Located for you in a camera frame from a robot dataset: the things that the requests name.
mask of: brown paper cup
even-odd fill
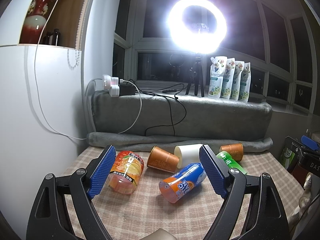
[[[221,146],[219,152],[224,151],[229,153],[236,162],[240,162],[243,158],[243,145],[241,143]]]
[[[147,166],[162,171],[175,173],[179,158],[158,146],[154,146],[150,152]]]

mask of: white cup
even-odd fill
[[[176,146],[174,155],[179,158],[178,169],[185,167],[190,163],[199,163],[199,150],[203,144],[181,145]]]

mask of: white power adapter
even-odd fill
[[[119,78],[111,77],[109,75],[103,75],[103,88],[104,90],[109,90],[111,97],[119,97],[120,87],[119,87]]]

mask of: green bottle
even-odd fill
[[[237,168],[239,171],[241,171],[244,175],[247,175],[248,173],[242,168],[227,152],[220,152],[217,157],[219,159],[224,160],[224,162],[228,165],[228,167],[231,168]]]

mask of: plaid tablecloth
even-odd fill
[[[63,175],[70,175],[78,168],[85,168],[102,150],[103,148],[97,147],[87,148]],[[172,174],[147,168],[149,153],[137,154],[145,161],[145,169],[136,191],[132,195],[121,195],[104,186],[100,195],[92,200],[112,238],[138,240],[163,228],[178,240],[202,240],[223,202],[223,199],[215,194],[208,178],[177,203],[171,204],[160,194],[158,183]],[[249,175],[260,176],[263,172],[268,172],[272,176],[286,214],[290,216],[298,205],[303,189],[271,153],[247,154],[240,164]],[[232,238],[241,232],[249,200],[250,196],[246,195]],[[66,202],[76,235],[85,239],[71,196],[66,196]]]

